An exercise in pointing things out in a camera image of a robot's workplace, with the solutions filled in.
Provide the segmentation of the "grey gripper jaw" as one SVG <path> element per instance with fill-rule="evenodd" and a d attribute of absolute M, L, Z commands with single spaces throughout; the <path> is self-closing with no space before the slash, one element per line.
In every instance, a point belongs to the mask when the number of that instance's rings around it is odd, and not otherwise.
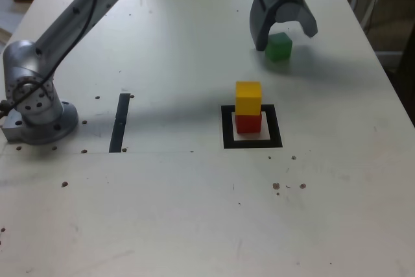
<path fill-rule="evenodd" d="M 278 5 L 275 13 L 276 23 L 297 21 L 309 38 L 318 33 L 316 20 L 305 0 L 279 0 Z"/>
<path fill-rule="evenodd" d="M 257 51 L 264 51 L 268 43 L 268 34 L 276 23 L 277 11 L 283 0 L 253 0 L 250 9 L 250 34 Z"/>

